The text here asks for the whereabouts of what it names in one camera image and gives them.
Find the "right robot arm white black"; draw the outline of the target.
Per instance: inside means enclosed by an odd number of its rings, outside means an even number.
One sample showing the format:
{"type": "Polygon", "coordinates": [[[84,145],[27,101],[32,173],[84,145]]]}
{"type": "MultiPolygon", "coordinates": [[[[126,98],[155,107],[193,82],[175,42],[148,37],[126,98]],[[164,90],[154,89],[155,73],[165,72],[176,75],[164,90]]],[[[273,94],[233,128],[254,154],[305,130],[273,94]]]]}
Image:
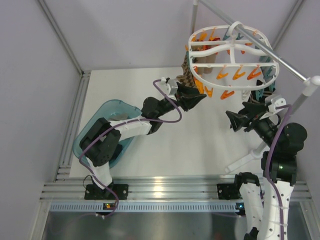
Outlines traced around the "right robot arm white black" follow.
{"type": "Polygon", "coordinates": [[[297,154],[308,133],[288,122],[292,106],[243,102],[239,112],[226,111],[234,132],[255,131],[268,146],[261,158],[263,182],[251,172],[235,175],[233,192],[243,199],[247,220],[245,240],[288,239],[290,200],[297,182],[297,154]]]}

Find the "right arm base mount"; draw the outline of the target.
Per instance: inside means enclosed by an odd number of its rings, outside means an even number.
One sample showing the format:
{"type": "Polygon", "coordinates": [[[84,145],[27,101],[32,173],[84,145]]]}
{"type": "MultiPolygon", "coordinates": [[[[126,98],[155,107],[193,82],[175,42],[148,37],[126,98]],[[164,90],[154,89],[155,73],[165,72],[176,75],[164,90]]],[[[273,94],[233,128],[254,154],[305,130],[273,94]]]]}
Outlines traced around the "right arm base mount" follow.
{"type": "Polygon", "coordinates": [[[217,184],[217,194],[219,200],[239,200],[242,199],[239,188],[234,183],[217,184]]]}

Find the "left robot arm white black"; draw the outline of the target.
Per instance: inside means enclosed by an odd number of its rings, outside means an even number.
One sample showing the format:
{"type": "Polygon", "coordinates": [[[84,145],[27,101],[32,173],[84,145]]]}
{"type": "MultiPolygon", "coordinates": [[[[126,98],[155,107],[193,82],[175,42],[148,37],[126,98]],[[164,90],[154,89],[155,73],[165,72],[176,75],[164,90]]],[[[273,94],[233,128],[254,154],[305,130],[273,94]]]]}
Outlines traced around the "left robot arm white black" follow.
{"type": "Polygon", "coordinates": [[[126,151],[130,140],[154,134],[164,123],[182,120],[182,112],[193,109],[206,94],[185,86],[176,79],[164,81],[167,92],[163,98],[147,97],[142,109],[122,100],[105,102],[91,117],[73,144],[73,153],[91,177],[95,192],[103,199],[113,194],[110,162],[117,162],[126,151]],[[178,119],[165,121],[161,117],[177,111],[178,119]]]}

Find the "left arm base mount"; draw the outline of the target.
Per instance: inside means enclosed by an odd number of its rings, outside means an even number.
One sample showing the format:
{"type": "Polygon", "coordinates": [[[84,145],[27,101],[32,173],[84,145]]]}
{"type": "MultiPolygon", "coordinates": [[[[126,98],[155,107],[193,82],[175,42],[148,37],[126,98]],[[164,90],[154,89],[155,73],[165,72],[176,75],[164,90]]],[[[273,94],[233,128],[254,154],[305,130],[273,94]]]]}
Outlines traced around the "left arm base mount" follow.
{"type": "MultiPolygon", "coordinates": [[[[118,196],[119,200],[126,200],[129,193],[128,184],[111,184],[111,190],[118,196]]],[[[101,189],[95,184],[85,187],[85,200],[115,200],[116,197],[107,189],[101,189]]]]}

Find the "white oval clip hanger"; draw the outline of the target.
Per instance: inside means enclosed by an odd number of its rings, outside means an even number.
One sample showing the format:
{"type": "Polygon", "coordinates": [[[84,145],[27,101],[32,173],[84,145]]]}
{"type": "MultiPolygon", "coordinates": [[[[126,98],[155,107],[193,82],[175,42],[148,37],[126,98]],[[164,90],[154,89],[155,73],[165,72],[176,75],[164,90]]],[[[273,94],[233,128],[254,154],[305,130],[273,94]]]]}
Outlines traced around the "white oval clip hanger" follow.
{"type": "Polygon", "coordinates": [[[238,32],[236,25],[244,27],[250,36],[270,46],[268,38],[261,31],[240,21],[231,25],[201,28],[191,34],[185,46],[197,89],[210,98],[214,92],[219,93],[221,100],[240,92],[245,100],[251,91],[264,89],[276,82],[279,75],[279,64],[238,32]],[[195,63],[196,58],[214,54],[215,63],[195,63]],[[212,68],[212,72],[199,75],[197,67],[212,68]]]}

